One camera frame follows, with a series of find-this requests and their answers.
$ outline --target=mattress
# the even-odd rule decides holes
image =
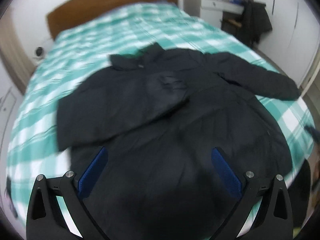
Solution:
[[[58,177],[69,169],[68,150],[58,152],[57,148],[59,98],[70,94],[92,73],[110,66],[110,54],[133,54],[154,42],[164,49],[228,51],[276,72],[233,36],[168,4],[128,5],[63,31],[32,76],[12,129],[7,175],[12,181],[12,201],[23,224],[36,176]],[[311,154],[313,141],[303,127],[314,125],[313,119],[302,98],[295,102],[257,98],[277,120],[290,148],[293,168],[284,178],[289,186]],[[79,235],[63,200],[58,200],[70,230]],[[259,204],[254,206],[242,232],[250,228],[258,208]]]

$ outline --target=desk drawer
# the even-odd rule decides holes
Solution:
[[[201,8],[223,11],[224,2],[216,0],[201,0]]]
[[[11,111],[16,103],[15,96],[9,91],[0,103],[0,146]]]

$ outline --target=metal screw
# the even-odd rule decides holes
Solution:
[[[247,172],[245,173],[245,175],[246,175],[248,178],[253,178],[254,173],[253,173],[252,171],[247,171]]]
[[[279,180],[279,181],[283,180],[283,177],[282,177],[280,174],[278,174],[278,175],[276,176],[276,178],[277,178],[277,180]]]
[[[41,181],[41,179],[43,179],[43,175],[42,175],[42,174],[40,174],[40,175],[37,176],[37,180],[38,180],[38,181]]]
[[[74,175],[75,173],[73,171],[67,171],[66,172],[66,177],[70,178]]]

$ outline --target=green and white checkered bed sheet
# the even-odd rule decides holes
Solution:
[[[168,4],[128,5],[63,31],[30,80],[9,144],[7,175],[12,179],[13,204],[24,224],[36,176],[42,173],[47,178],[58,177],[69,169],[68,150],[59,153],[57,148],[55,118],[59,98],[70,94],[95,71],[110,66],[108,55],[135,53],[154,42],[165,49],[228,51],[276,71],[233,36]],[[313,141],[303,126],[314,125],[313,119],[301,98],[296,102],[258,99],[278,121],[288,142],[293,170],[285,181],[290,185],[304,158],[311,154]],[[59,203],[71,231],[79,234],[63,200],[59,199]],[[253,208],[243,230],[250,228],[258,207]]]

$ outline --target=bed sheet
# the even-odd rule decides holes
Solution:
[[[57,148],[59,98],[70,94],[95,71],[110,66],[108,55],[133,54],[154,42],[164,49],[228,51],[276,71],[233,36],[168,4],[129,5],[63,31],[30,80],[9,144],[7,175],[12,180],[12,201],[24,224],[36,176],[58,177],[69,169],[68,150],[59,153]],[[292,172],[285,177],[289,186],[303,160],[311,154],[313,141],[303,127],[314,125],[313,119],[302,98],[295,102],[257,98],[277,120],[288,142],[293,165]],[[61,198],[59,204],[70,230],[79,235]],[[258,208],[259,204],[252,209],[242,233],[250,228]]]

